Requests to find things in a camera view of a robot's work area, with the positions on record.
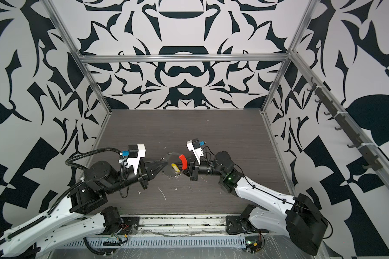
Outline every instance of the yellow object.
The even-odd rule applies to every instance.
[[[176,166],[176,164],[171,164],[172,168],[177,172],[180,173],[179,168]]]

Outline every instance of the black and white patterned wall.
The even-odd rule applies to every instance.
[[[83,54],[286,52],[308,0],[55,0]]]
[[[0,227],[46,210],[75,183],[106,116],[38,0],[0,0]]]
[[[322,0],[298,53],[389,158],[389,1]],[[288,177],[332,223],[332,258],[389,258],[389,190],[307,88],[290,65],[266,111]]]
[[[113,109],[261,108],[280,61],[89,64]]]

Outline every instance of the robotic arm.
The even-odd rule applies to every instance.
[[[119,154],[119,172],[107,161],[98,161],[89,169],[73,163],[105,151]],[[146,189],[167,161],[148,162],[144,161],[144,156],[144,145],[129,145],[129,150],[122,152],[101,148],[68,159],[67,165],[84,170],[81,181],[65,191],[48,210],[19,226],[0,231],[0,257],[34,258],[79,238],[118,232],[122,219],[117,208],[112,206],[85,220],[67,223],[107,203],[107,194],[121,192],[137,182]]]
[[[261,230],[274,231],[285,235],[310,255],[316,255],[328,221],[304,194],[298,197],[282,194],[257,184],[244,173],[234,168],[236,165],[226,151],[214,155],[214,158],[203,159],[204,142],[194,139],[187,142],[189,151],[195,158],[187,160],[185,169],[182,160],[182,173],[197,181],[199,174],[220,175],[219,185],[228,194],[250,200],[257,204],[249,205],[241,214],[242,229],[233,234],[255,232]]]

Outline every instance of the red object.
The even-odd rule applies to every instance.
[[[180,160],[182,161],[183,165],[182,165],[182,169],[183,170],[186,170],[187,169],[187,159],[184,155],[180,155]]]

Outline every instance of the wood grain surface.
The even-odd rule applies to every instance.
[[[190,156],[186,142],[194,138],[204,141],[215,154],[226,150],[257,183],[288,194],[257,109],[114,110],[98,147],[127,150],[129,144],[145,144],[145,157],[160,159],[167,152]],[[105,152],[92,159],[93,163],[99,160],[119,170],[116,154]],[[139,183],[132,185],[126,199],[119,193],[107,197],[108,203],[98,211],[112,205],[124,214],[241,213],[251,204],[223,192],[218,176],[199,176],[193,182],[185,175],[170,178],[159,174],[148,189],[143,190]]]

